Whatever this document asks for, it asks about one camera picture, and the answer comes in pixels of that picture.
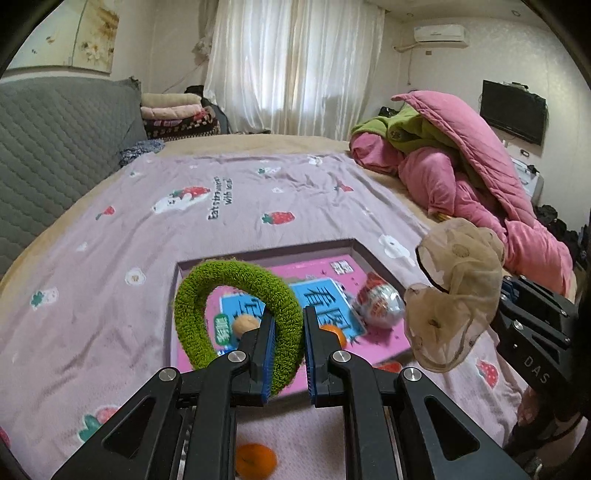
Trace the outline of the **beige sheer scrunchie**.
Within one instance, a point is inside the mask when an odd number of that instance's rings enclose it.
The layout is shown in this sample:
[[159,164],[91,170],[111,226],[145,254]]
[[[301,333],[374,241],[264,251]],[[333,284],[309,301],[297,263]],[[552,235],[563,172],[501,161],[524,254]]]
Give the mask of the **beige sheer scrunchie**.
[[405,335],[423,368],[445,373],[465,360],[496,315],[504,245],[492,230],[453,218],[431,229],[416,258],[428,282],[405,292]]

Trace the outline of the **orange tangerine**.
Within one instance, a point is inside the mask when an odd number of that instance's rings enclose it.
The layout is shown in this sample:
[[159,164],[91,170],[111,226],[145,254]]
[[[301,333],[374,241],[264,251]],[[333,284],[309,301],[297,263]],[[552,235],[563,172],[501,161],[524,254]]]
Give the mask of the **orange tangerine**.
[[332,334],[335,334],[335,336],[337,336],[339,339],[339,346],[341,346],[342,349],[346,348],[346,345],[348,344],[348,340],[346,340],[346,336],[345,336],[344,332],[342,332],[341,328],[339,328],[338,326],[332,325],[332,324],[324,324],[324,325],[321,325],[320,328],[324,331],[331,332]]
[[263,444],[249,443],[236,448],[235,470],[240,479],[269,479],[276,466],[276,453]]

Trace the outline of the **pink quilted duvet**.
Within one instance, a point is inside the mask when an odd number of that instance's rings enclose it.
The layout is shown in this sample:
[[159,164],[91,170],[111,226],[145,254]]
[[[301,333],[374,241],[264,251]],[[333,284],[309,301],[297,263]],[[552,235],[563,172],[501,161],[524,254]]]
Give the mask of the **pink quilted duvet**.
[[419,90],[397,99],[451,138],[459,151],[424,147],[405,155],[380,136],[362,133],[349,139],[356,163],[398,177],[429,214],[492,230],[505,247],[507,271],[566,295],[574,279],[570,252],[537,219],[510,155],[486,121],[448,93]]

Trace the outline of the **brown walnut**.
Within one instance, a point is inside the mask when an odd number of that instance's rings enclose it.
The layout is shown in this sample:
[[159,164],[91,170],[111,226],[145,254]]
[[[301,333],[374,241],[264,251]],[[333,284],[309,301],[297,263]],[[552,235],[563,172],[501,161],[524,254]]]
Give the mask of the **brown walnut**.
[[236,339],[240,339],[246,332],[259,329],[259,323],[259,318],[252,315],[238,315],[232,323],[232,332]]

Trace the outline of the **pink strawberry print blanket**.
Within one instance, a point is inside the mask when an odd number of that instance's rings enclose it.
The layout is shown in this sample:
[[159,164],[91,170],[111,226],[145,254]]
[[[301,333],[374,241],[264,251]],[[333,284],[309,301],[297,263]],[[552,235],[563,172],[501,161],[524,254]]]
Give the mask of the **pink strawberry print blanket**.
[[404,285],[430,222],[348,156],[145,156],[1,296],[1,424],[47,479],[166,362],[176,265],[355,239]]

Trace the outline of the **silver wrapped egg toy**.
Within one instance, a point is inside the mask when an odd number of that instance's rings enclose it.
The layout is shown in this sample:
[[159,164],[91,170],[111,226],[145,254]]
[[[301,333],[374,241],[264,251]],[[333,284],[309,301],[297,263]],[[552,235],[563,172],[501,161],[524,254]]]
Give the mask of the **silver wrapped egg toy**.
[[367,324],[381,329],[395,328],[406,312],[398,290],[374,272],[367,274],[365,284],[353,301],[353,309]]

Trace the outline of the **pink blue children's book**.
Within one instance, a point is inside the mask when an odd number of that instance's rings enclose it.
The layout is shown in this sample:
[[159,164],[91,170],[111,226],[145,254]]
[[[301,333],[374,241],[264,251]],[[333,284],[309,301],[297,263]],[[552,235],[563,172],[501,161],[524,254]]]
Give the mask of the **pink blue children's book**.
[[[410,361],[412,352],[404,324],[382,329],[367,324],[353,309],[369,273],[377,273],[381,263],[370,263],[367,256],[352,248],[317,252],[310,258],[274,256],[257,264],[291,285],[301,306],[312,305],[322,326],[332,324],[346,339],[346,350],[373,366],[398,373]],[[216,288],[208,295],[205,308],[206,330],[218,355],[238,347],[232,331],[235,318],[249,314],[259,318],[264,303],[230,286]]]

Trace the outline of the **green blanket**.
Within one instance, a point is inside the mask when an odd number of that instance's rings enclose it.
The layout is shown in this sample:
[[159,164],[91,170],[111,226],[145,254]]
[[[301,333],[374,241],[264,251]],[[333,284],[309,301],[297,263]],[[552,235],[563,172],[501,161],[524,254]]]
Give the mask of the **green blanket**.
[[353,127],[351,136],[362,133],[380,136],[405,155],[424,147],[459,151],[459,147],[451,138],[408,104],[394,116],[376,116],[360,122]]

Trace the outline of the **white air conditioner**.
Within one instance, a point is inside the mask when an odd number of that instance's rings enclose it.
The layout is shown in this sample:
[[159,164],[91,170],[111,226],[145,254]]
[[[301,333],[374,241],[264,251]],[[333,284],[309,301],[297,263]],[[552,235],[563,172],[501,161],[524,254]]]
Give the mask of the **white air conditioner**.
[[413,31],[414,42],[409,45],[394,47],[399,53],[417,47],[467,48],[468,31],[460,24],[441,24],[417,26]]

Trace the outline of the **white sheer curtain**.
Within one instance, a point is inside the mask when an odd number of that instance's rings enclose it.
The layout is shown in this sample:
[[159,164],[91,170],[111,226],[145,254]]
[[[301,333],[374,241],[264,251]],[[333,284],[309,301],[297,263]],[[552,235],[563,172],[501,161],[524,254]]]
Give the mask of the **white sheer curtain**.
[[345,140],[369,101],[385,21],[368,1],[221,1],[204,90],[236,132]]

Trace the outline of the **stack of folded blankets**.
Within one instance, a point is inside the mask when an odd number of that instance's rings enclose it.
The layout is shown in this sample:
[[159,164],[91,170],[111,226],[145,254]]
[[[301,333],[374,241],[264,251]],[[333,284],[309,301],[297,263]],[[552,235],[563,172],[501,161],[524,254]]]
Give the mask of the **stack of folded blankets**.
[[223,133],[221,115],[195,93],[142,93],[140,115],[149,140],[208,137]]

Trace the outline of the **grey quilted headboard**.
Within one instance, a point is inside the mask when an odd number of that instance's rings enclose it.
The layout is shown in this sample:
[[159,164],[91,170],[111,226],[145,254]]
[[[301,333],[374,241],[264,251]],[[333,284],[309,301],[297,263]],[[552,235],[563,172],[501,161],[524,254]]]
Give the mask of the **grey quilted headboard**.
[[1,270],[145,139],[141,85],[39,77],[1,86]]

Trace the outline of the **black wall television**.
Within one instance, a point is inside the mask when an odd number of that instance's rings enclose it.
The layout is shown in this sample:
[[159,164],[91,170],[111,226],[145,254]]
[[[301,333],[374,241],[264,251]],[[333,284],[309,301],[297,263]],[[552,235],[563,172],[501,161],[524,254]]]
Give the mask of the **black wall television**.
[[492,127],[541,146],[548,120],[545,98],[513,84],[484,80],[480,115]]

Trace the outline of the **floral wall painting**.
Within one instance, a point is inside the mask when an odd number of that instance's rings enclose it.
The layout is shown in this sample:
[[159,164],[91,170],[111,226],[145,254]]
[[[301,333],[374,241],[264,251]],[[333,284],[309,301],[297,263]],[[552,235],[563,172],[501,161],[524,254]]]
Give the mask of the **floral wall painting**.
[[67,0],[27,37],[10,70],[72,67],[112,71],[122,3],[114,0]]

